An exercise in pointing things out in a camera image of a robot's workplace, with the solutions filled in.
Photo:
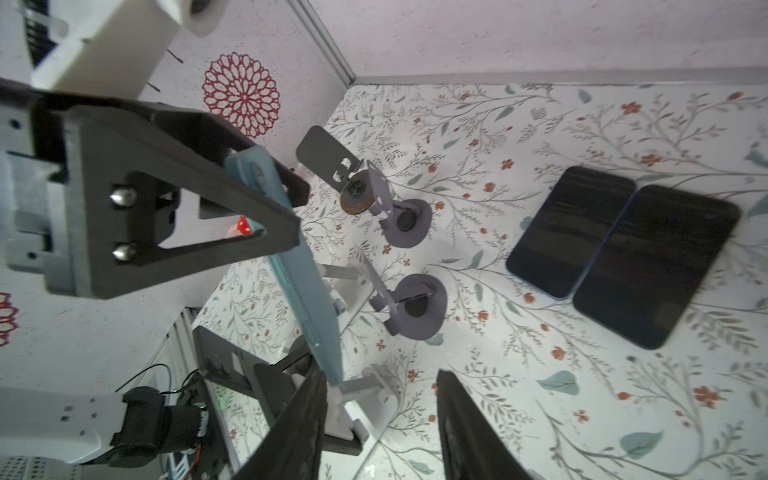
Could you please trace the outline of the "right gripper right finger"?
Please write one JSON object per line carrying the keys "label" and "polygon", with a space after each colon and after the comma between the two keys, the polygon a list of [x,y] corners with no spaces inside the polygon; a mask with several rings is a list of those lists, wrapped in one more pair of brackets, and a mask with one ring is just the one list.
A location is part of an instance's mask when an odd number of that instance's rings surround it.
{"label": "right gripper right finger", "polygon": [[530,479],[457,376],[437,375],[437,420],[447,479]]}

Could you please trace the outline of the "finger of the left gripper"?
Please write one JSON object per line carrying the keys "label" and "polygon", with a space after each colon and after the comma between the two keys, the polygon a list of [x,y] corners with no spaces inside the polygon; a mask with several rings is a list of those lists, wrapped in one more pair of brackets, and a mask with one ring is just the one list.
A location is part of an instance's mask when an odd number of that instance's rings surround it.
{"label": "finger of the left gripper", "polygon": [[[293,168],[286,167],[279,161],[274,161],[280,181],[287,193],[292,208],[308,204],[310,186],[307,181],[297,175]],[[199,219],[216,219],[234,216],[235,212],[203,197],[199,198]]]}

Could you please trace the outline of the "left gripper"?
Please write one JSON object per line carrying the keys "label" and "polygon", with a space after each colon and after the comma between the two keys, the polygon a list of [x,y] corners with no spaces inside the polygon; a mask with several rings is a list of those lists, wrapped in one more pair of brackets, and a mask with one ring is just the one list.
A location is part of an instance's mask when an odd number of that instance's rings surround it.
{"label": "left gripper", "polygon": [[[43,94],[1,80],[1,257],[14,271],[42,276],[48,292],[112,299],[297,245],[295,208],[224,168],[227,157],[256,145],[222,118],[136,103],[76,105],[62,121],[63,134]],[[167,247],[187,193],[198,210],[203,197],[262,230]]]}

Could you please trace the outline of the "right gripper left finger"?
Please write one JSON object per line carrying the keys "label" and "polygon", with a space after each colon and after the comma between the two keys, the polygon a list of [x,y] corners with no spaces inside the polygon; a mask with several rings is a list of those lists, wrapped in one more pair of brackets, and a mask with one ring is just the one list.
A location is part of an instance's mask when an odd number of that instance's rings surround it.
{"label": "right gripper left finger", "polygon": [[234,480],[317,479],[327,415],[323,372],[307,377]]}

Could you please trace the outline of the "teal-edged black phone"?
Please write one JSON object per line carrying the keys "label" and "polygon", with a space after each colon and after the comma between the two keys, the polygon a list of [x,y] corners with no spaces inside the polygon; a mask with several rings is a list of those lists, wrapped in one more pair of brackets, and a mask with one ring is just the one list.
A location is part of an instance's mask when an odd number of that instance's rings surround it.
{"label": "teal-edged black phone", "polygon": [[[224,168],[231,177],[293,211],[277,165],[264,147],[256,145],[227,157]],[[271,255],[269,262],[319,368],[330,385],[338,386],[344,370],[333,300],[303,235],[298,232],[290,238],[298,245]]]}

